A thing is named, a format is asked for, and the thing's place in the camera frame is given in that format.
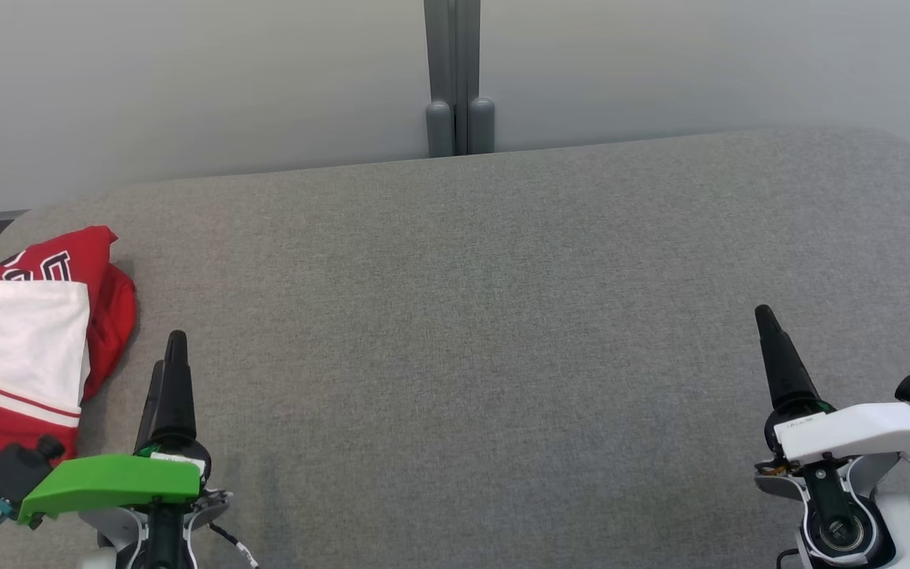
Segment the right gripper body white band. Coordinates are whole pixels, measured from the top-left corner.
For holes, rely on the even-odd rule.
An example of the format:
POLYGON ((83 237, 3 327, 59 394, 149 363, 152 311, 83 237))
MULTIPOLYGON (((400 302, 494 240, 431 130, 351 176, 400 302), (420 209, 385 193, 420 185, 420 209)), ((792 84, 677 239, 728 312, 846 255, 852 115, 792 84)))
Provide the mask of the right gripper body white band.
POLYGON ((774 426, 774 435, 784 457, 799 464, 910 451, 910 405, 869 403, 815 413, 774 426))

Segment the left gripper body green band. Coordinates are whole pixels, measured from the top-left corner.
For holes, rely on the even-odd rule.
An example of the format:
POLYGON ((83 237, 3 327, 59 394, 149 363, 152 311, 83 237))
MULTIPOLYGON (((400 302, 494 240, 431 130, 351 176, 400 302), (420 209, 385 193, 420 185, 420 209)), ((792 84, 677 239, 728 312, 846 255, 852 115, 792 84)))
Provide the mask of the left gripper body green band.
POLYGON ((202 493, 212 458, 198 443, 181 451, 158 443, 136 454, 101 454, 56 465, 19 507, 19 523, 36 527, 41 518, 117 507, 189 504, 202 493))

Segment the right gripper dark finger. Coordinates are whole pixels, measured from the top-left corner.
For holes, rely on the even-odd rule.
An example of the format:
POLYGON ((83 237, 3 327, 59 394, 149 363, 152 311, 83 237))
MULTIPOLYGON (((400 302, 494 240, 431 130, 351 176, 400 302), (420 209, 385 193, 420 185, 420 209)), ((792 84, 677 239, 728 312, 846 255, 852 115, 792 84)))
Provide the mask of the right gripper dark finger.
POLYGON ((773 410, 816 402, 819 395, 812 378, 772 308, 759 305, 754 309, 754 317, 773 410))

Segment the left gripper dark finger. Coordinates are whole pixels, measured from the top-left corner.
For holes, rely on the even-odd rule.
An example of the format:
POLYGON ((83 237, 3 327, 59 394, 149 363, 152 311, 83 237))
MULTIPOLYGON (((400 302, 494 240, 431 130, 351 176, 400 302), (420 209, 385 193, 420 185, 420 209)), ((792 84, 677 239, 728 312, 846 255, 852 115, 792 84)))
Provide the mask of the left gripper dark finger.
POLYGON ((141 420, 138 424, 136 446, 133 448, 135 454, 140 454, 152 437, 152 430, 154 430, 154 421, 156 418, 156 407, 158 407, 159 404, 159 397, 163 384, 164 367, 164 361, 157 360, 152 369, 147 399, 145 399, 144 407, 142 407, 141 420))
POLYGON ((158 364, 159 374, 151 384, 156 403, 151 436, 153 439, 174 436, 195 439, 193 382, 184 331, 170 332, 164 357, 158 364))

